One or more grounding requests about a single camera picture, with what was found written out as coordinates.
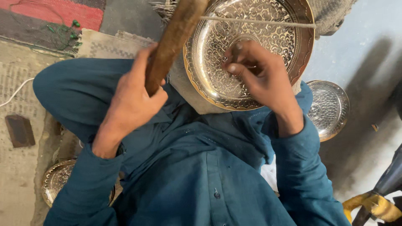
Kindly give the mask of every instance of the man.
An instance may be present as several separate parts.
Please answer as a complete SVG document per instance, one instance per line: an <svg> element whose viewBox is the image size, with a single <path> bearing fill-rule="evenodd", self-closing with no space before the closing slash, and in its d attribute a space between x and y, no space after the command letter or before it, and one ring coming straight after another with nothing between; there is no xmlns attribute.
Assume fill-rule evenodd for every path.
<svg viewBox="0 0 402 226"><path fill-rule="evenodd" d="M170 86L149 97L148 57L74 59L34 80L42 105L85 144L45 225L350 225L332 197L318 156L320 141L305 116L312 94L294 96L280 56L241 42L239 76L260 109L199 115ZM226 56L231 60L230 50ZM277 156L277 198L260 175ZM109 194L119 171L123 192Z"/></svg>

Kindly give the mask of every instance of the brass plate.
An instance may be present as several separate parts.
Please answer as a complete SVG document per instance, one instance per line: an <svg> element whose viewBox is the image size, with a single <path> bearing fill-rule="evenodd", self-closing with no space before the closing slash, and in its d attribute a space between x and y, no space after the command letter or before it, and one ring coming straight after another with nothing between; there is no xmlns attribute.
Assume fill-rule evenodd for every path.
<svg viewBox="0 0 402 226"><path fill-rule="evenodd" d="M314 23L306 0L210 1L206 16L266 21ZM225 51L234 43L255 40L272 53L282 55L292 85L310 59L314 29L226 21L200 21L184 48L187 75L201 96L233 111L262 107L235 76L221 69Z"/></svg>
<svg viewBox="0 0 402 226"><path fill-rule="evenodd" d="M42 180L42 196L48 206L52 207L57 194L70 178L72 169L77 161L77 158L71 158L67 161L57 163L43 175ZM113 186L109 195L109 205L115 197L116 187Z"/></svg>
<svg viewBox="0 0 402 226"><path fill-rule="evenodd" d="M313 103L307 116L318 130L320 141L336 136L345 126L349 114L349 98L337 84L314 80L308 82Z"/></svg>

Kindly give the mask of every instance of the red rug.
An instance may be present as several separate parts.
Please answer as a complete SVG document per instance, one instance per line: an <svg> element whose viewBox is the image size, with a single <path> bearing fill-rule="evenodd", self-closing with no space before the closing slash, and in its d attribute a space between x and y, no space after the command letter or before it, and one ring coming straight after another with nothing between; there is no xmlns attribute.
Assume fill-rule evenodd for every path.
<svg viewBox="0 0 402 226"><path fill-rule="evenodd" d="M99 31L106 0L0 0L0 35L56 49L46 24Z"/></svg>

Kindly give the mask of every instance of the shirt sleeve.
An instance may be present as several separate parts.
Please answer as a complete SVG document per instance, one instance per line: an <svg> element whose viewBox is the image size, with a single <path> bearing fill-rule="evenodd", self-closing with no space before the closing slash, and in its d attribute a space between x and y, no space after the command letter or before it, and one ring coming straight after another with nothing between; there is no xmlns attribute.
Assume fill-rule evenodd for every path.
<svg viewBox="0 0 402 226"><path fill-rule="evenodd" d="M108 203L123 154L114 159L103 159L95 156L91 149L91 144L82 149L70 178L46 216L44 226L118 225L116 212L108 207Z"/></svg>
<svg viewBox="0 0 402 226"><path fill-rule="evenodd" d="M342 204L332 196L332 183L318 155L320 139L314 124L304 115L304 128L287 138L278 138L277 127L272 113L263 132L277 156L279 199L289 215L299 226L350 225Z"/></svg>

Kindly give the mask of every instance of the teal shirt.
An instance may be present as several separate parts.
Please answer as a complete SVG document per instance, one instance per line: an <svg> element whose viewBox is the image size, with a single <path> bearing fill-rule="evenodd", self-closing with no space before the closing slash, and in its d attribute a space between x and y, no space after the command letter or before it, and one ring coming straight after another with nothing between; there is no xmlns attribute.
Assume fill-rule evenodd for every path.
<svg viewBox="0 0 402 226"><path fill-rule="evenodd" d="M41 104L87 143L56 197L45 226L350 225L318 155L308 119L303 130L277 137L267 107L199 115L169 84L169 99L150 122L127 135L114 159L91 150L121 76L133 60L78 58L58 62L33 82ZM295 97L304 115L312 93ZM277 198L260 175L277 156ZM112 207L110 191L123 187Z"/></svg>
<svg viewBox="0 0 402 226"><path fill-rule="evenodd" d="M193 140L203 127L194 122L194 132L123 181L112 207L110 190L126 153L101 159L86 145L44 225L350 225L332 196L317 131L304 122L288 138L277 137L272 114L262 126L277 155L279 198L258 170L230 151Z"/></svg>

